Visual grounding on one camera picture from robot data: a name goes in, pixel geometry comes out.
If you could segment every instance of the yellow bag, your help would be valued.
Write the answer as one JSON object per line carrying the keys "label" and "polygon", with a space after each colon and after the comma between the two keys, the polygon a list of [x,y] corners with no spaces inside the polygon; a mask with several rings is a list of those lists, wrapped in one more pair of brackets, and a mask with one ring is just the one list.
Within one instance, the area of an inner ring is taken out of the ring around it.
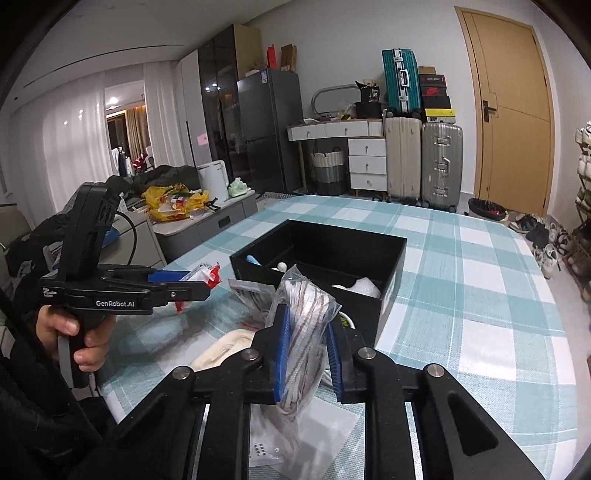
{"label": "yellow bag", "polygon": [[142,197],[145,199],[146,204],[150,208],[150,217],[157,222],[170,222],[172,220],[182,220],[189,218],[189,214],[192,210],[205,208],[205,202],[209,196],[207,190],[199,193],[194,193],[187,198],[182,208],[174,210],[160,211],[160,206],[167,202],[167,199],[171,195],[178,193],[188,193],[190,190],[183,184],[168,187],[149,187],[143,194]]}

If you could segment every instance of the wooden door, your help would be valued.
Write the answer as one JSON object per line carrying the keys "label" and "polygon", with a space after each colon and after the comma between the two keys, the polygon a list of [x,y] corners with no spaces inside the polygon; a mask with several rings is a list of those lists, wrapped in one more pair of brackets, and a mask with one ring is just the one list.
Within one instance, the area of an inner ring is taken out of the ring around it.
{"label": "wooden door", "polygon": [[462,15],[473,51],[477,101],[480,97],[482,161],[476,193],[507,209],[543,215],[554,127],[534,32],[527,25],[487,14],[462,11]]}

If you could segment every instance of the white curtain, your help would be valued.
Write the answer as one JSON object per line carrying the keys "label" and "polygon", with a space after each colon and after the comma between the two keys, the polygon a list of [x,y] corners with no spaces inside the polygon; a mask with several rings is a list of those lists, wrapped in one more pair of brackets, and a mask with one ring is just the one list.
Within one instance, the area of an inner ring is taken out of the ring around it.
{"label": "white curtain", "polygon": [[35,225],[62,210],[83,182],[111,175],[103,79],[101,72],[66,83],[11,118],[11,170],[20,170],[20,197]]}
{"label": "white curtain", "polygon": [[186,162],[178,125],[173,63],[145,63],[144,88],[155,166],[181,167]]}

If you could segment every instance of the laundry basket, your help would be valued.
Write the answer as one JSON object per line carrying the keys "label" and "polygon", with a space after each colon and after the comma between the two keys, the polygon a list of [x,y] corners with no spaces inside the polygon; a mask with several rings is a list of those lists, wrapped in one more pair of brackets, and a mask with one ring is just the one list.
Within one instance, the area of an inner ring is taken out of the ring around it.
{"label": "laundry basket", "polygon": [[312,163],[318,179],[316,193],[335,196],[347,191],[344,152],[314,153]]}

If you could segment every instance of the teal suitcase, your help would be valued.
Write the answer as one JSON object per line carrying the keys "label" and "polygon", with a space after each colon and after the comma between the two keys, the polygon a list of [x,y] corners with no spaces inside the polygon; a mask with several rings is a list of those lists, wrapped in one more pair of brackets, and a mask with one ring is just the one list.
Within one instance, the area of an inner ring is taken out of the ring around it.
{"label": "teal suitcase", "polygon": [[382,50],[388,106],[401,114],[421,118],[421,86],[417,59],[412,50]]}

